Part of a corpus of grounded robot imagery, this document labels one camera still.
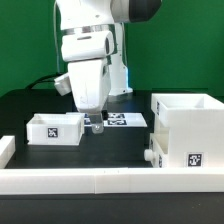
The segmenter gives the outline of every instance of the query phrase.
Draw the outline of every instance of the green wall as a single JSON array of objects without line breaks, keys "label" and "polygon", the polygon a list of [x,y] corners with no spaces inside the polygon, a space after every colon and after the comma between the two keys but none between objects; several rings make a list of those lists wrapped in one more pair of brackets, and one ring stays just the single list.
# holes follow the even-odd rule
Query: green wall
[{"label": "green wall", "polygon": [[[1,0],[0,95],[56,72],[54,0]],[[130,85],[224,96],[224,1],[164,0],[127,25]]]},{"label": "green wall", "polygon": [[224,96],[224,1],[164,0],[147,24],[128,25],[130,84]]},{"label": "green wall", "polygon": [[0,95],[56,72],[54,0],[1,0]]}]

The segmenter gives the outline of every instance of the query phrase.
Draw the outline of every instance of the black tabletop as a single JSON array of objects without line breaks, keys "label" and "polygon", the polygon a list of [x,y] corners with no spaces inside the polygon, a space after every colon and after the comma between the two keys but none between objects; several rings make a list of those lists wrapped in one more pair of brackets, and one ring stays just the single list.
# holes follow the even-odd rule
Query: black tabletop
[{"label": "black tabletop", "polygon": [[[0,136],[15,135],[7,169],[150,167],[144,161],[153,132],[150,93],[108,103],[108,112],[142,113],[148,128],[86,127],[79,146],[27,145],[26,124],[35,113],[76,111],[71,95],[54,90],[15,90],[0,98]],[[223,193],[0,196],[0,223],[223,223]]]}]

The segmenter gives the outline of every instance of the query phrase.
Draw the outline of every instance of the open box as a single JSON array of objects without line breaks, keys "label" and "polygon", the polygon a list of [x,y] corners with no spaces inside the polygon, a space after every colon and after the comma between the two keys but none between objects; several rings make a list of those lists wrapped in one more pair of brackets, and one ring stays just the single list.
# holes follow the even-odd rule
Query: open box
[{"label": "open box", "polygon": [[35,114],[27,124],[33,145],[79,145],[84,133],[84,114]]},{"label": "open box", "polygon": [[153,94],[154,167],[224,167],[224,104],[206,94]]}]

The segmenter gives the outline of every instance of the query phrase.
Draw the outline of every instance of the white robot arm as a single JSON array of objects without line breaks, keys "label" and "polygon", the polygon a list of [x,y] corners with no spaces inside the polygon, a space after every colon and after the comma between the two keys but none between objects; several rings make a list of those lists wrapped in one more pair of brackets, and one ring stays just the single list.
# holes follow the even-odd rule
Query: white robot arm
[{"label": "white robot arm", "polygon": [[62,56],[69,64],[68,73],[55,80],[55,87],[62,95],[72,90],[78,111],[89,115],[94,133],[102,133],[101,110],[111,90],[107,58],[115,49],[109,25],[146,21],[159,9],[161,0],[56,2],[64,32]]}]

